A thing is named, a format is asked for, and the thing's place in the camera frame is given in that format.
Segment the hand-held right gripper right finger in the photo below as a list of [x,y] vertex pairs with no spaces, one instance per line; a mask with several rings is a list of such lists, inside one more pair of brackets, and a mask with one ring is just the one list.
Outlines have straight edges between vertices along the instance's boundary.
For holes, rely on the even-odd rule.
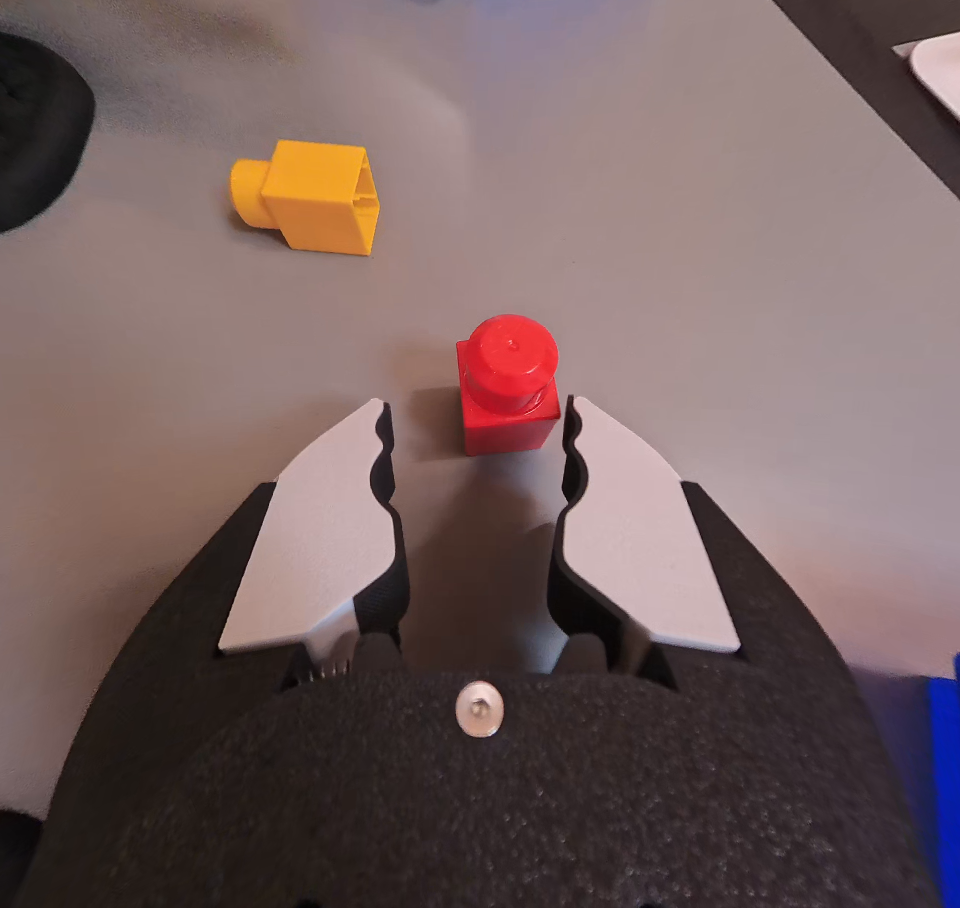
[[680,475],[586,397],[567,399],[566,499],[549,562],[549,613],[591,636],[607,670],[638,670],[654,645],[734,654],[732,615]]

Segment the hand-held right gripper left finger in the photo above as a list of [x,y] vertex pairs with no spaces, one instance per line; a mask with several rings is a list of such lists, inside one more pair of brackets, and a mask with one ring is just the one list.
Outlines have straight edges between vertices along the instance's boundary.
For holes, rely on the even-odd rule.
[[219,639],[224,654],[304,645],[316,667],[361,635],[397,640],[410,602],[392,507],[394,433],[373,398],[280,472]]

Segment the red mega block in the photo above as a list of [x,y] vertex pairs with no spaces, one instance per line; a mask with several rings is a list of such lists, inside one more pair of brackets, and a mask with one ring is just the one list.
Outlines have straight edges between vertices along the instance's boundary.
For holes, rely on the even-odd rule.
[[499,314],[456,350],[465,453],[540,449],[561,417],[559,351],[546,327],[523,315]]

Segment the orange mega block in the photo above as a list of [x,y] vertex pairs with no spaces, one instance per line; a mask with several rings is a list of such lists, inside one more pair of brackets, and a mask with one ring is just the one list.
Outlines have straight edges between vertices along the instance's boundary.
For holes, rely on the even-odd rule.
[[294,250],[372,253],[380,205],[363,146],[280,140],[269,160],[234,162],[229,196],[246,226]]

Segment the blue plastic bin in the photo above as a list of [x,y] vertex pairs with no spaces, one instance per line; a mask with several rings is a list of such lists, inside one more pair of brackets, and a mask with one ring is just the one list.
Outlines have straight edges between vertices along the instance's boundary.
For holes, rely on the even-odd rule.
[[959,906],[959,654],[953,677],[927,681],[932,784],[935,801],[935,874],[946,907]]

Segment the poster board stand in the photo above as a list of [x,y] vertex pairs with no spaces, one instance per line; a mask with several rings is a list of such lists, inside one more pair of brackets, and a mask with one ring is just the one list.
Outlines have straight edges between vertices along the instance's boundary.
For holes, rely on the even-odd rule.
[[959,121],[959,32],[894,45],[918,84]]

